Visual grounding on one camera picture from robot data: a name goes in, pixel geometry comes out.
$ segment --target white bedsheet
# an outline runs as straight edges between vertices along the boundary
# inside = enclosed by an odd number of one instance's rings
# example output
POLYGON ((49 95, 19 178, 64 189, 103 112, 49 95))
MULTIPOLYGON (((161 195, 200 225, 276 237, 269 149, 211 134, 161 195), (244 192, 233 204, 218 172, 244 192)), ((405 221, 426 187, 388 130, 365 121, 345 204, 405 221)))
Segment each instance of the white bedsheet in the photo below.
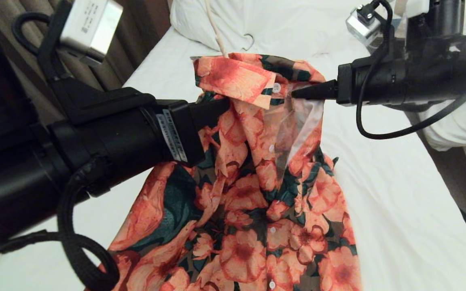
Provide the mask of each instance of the white bedsheet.
MULTIPOLYGON (((193 55, 218 53, 171 28, 125 85, 159 99, 195 101, 201 90, 195 86, 193 55)), ((309 61, 332 79, 338 64, 362 56, 364 51, 339 51, 309 61)), ((385 107, 366 107, 363 117, 376 133, 409 125, 403 113, 385 107)), ((340 157, 335 174, 352 217, 365 291, 466 291, 466 225, 416 135, 368 140, 357 132, 355 108, 327 102, 322 148, 340 157)), ((77 206, 76 231, 109 245, 147 174, 77 206)), ((50 219, 33 230, 56 230, 55 223, 50 219)), ((2 290, 81 291, 83 286, 60 244, 49 242, 0 255, 2 290)))

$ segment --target cable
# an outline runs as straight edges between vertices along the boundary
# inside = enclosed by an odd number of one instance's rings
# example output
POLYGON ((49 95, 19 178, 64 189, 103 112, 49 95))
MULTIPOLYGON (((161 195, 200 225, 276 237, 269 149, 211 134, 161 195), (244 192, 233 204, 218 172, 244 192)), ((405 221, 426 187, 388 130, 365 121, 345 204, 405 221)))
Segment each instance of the cable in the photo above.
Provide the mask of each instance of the cable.
POLYGON ((356 109, 355 118, 356 118, 356 123, 357 123, 357 129, 364 137, 370 138, 370 139, 383 140, 383 139, 398 138, 401 136, 412 134, 422 129, 425 129, 426 127, 431 126, 435 122, 438 122, 440 119, 446 117, 448 114, 451 114, 451 112, 453 112, 454 110, 462 106, 466 102, 466 93, 460 98, 458 98, 457 100, 455 100, 454 102, 452 102, 450 105, 445 107, 444 109, 440 110, 435 115, 431 116, 430 118, 427 118, 426 120, 420 123, 417 123, 411 127, 408 127, 406 129, 402 129, 400 131, 394 131, 392 133, 387 133, 387 134, 371 134, 371 133, 368 133, 364 129, 362 125, 362 116, 361 116, 364 92, 366 91, 366 86, 368 85, 368 81, 370 80, 375 68, 382 61, 382 59, 386 56, 386 53, 388 52, 388 49, 389 49, 389 42, 390 42, 390 28, 391 28, 391 23, 392 23, 393 11, 392 11, 390 4, 386 0, 374 0, 371 3, 373 8, 377 8, 379 4, 382 4, 386 8, 386 12, 387 12, 386 24, 383 28, 383 43, 379 47, 378 55, 375 58, 375 61, 373 62, 373 64, 370 66, 368 73, 366 74, 366 77, 364 78, 364 81, 362 83, 361 91, 359 94, 359 100, 357 101, 357 109, 356 109))
POLYGON ((27 51, 33 55, 39 53, 39 48, 34 46, 25 36, 22 30, 23 24, 29 21, 39 21, 46 24, 50 23, 50 17, 44 13, 37 12, 26 12, 19 15, 12 24, 12 33, 15 39, 23 46, 27 51))
POLYGON ((109 252, 97 242, 86 236, 74 232, 73 209, 78 194, 98 177, 102 177, 102 170, 107 167, 103 157, 94 157, 78 169, 70 178, 61 194, 57 208, 57 224, 59 232, 33 232, 25 236, 0 243, 0 252, 7 253, 21 249, 33 243, 43 241, 60 241, 64 252, 74 272, 81 282, 91 291, 110 291, 120 279, 120 271, 109 252), (96 267, 84 253, 86 249, 96 255, 102 262, 106 272, 96 267))

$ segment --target brown curtain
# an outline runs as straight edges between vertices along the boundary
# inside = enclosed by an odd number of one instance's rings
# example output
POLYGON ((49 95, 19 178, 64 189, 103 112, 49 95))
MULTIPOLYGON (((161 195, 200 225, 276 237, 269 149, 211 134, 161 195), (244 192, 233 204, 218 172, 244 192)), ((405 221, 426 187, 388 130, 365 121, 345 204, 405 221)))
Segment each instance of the brown curtain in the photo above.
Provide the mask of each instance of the brown curtain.
MULTIPOLYGON (((51 15, 59 1, 0 0, 0 43, 45 124, 62 119, 62 109, 46 84, 35 56, 13 37, 11 24, 26 11, 51 15)), ((66 68, 75 78, 98 90, 122 87, 170 27, 166 0, 116 1, 123 6, 123 14, 103 64, 89 67, 61 54, 66 68)), ((43 23, 27 23, 23 27, 24 35, 37 47, 47 29, 43 23)))

